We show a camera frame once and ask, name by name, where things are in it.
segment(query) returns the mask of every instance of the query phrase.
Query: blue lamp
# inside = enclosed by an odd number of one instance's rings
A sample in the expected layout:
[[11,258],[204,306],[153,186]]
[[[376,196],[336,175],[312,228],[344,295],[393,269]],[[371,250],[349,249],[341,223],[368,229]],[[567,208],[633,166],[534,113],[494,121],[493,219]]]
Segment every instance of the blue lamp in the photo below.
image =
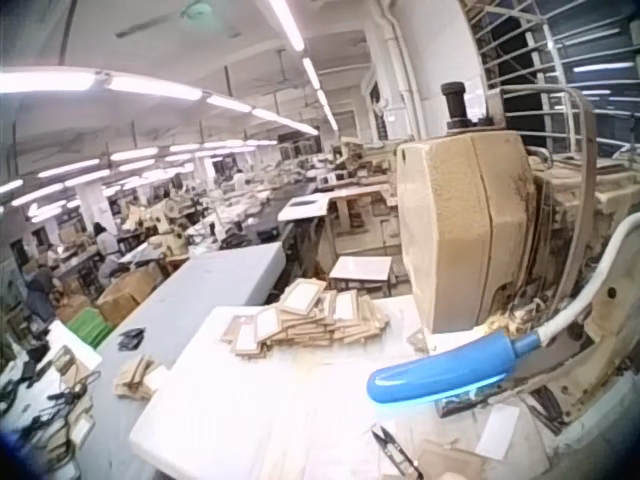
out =
[[382,404],[447,398],[499,382],[513,372],[518,358],[539,347],[535,332],[516,340],[494,332],[439,355],[376,370],[367,393]]

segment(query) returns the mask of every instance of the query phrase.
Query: table leg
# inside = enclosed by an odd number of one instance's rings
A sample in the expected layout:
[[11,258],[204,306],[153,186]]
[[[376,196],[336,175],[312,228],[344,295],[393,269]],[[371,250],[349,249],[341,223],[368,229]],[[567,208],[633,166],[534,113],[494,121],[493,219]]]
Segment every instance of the table leg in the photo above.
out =
[[331,227],[331,215],[327,213],[324,217],[324,223],[327,229],[327,238],[329,240],[329,254],[331,255],[331,266],[338,261],[338,252],[336,251],[336,239],[333,235],[333,228]]
[[351,220],[349,219],[349,205],[345,198],[336,200],[338,205],[338,215],[340,216],[340,233],[346,233],[351,230]]

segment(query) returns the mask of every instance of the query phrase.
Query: stack of fabric pieces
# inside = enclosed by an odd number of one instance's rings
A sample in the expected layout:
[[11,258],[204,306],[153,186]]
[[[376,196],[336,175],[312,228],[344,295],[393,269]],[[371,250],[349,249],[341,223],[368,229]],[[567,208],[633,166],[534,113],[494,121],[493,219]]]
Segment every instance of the stack of fabric pieces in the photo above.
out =
[[389,319],[368,295],[325,287],[314,279],[296,280],[278,303],[255,315],[232,317],[221,340],[236,355],[260,358],[277,345],[329,347],[381,335]]

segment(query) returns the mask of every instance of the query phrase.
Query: window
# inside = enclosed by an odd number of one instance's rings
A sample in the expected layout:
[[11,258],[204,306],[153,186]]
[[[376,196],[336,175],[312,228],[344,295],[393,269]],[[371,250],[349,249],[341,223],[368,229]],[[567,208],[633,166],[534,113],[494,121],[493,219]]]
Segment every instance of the window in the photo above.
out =
[[[369,98],[371,99],[371,105],[377,105],[380,103],[380,88],[378,87],[378,82],[373,84],[373,88],[371,88],[371,92],[369,93]],[[389,140],[389,132],[387,131],[387,122],[384,120],[384,115],[374,110],[373,116],[376,121],[378,140]]]

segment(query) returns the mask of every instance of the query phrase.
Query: wall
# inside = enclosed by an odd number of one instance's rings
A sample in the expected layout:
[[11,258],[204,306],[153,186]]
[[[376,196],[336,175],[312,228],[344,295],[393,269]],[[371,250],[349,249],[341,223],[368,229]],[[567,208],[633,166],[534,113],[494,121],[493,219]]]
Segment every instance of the wall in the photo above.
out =
[[457,0],[400,0],[393,14],[400,23],[413,64],[430,137],[446,132],[445,82],[467,85],[472,118],[484,113],[482,72],[476,47]]

